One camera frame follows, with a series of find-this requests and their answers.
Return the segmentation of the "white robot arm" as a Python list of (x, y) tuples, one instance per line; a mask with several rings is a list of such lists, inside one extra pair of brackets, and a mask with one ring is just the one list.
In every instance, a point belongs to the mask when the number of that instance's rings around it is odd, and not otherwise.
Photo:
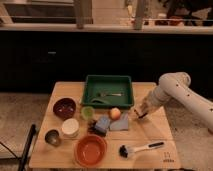
[(186, 72), (161, 75), (158, 85), (143, 98), (138, 117), (144, 118), (174, 98), (213, 132), (213, 102), (191, 90), (190, 84), (191, 77)]

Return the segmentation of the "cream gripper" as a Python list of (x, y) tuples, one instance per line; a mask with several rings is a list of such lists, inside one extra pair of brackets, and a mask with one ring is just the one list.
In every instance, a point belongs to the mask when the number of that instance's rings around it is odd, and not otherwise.
[(140, 111), (134, 110), (137, 116), (143, 115), (145, 113), (151, 113), (153, 110), (153, 104), (148, 99), (143, 99), (140, 104)]

